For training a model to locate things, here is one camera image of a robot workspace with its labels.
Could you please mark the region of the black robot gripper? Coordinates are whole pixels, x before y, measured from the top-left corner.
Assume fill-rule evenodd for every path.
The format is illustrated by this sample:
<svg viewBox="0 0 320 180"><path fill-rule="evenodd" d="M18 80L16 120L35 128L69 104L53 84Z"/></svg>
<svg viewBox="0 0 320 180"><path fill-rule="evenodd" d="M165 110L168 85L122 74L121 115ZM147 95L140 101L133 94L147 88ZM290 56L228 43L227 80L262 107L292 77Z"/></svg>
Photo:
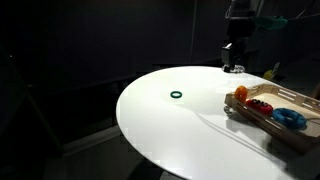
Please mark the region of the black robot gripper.
<svg viewBox="0 0 320 180"><path fill-rule="evenodd" d="M255 22L250 18L232 18L229 20L227 36L228 41L231 43L227 43L221 50L224 72L230 72L232 69L232 43L238 42L236 44L234 62L234 64L237 64L242 59L246 50L246 42L244 40L247 40L253 34L255 28Z"/></svg>

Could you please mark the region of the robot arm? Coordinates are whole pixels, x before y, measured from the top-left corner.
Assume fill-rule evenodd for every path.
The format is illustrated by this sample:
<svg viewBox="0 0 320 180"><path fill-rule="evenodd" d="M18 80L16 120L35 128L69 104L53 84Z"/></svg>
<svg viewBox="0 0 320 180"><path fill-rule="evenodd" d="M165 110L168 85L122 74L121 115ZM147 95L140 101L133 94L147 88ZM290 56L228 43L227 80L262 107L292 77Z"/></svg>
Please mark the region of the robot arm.
<svg viewBox="0 0 320 180"><path fill-rule="evenodd" d="M246 50L246 40L253 34L259 15L261 0L232 0L225 13L228 20L227 36L221 48L222 70L226 73L242 73L245 68L237 62Z"/></svg>

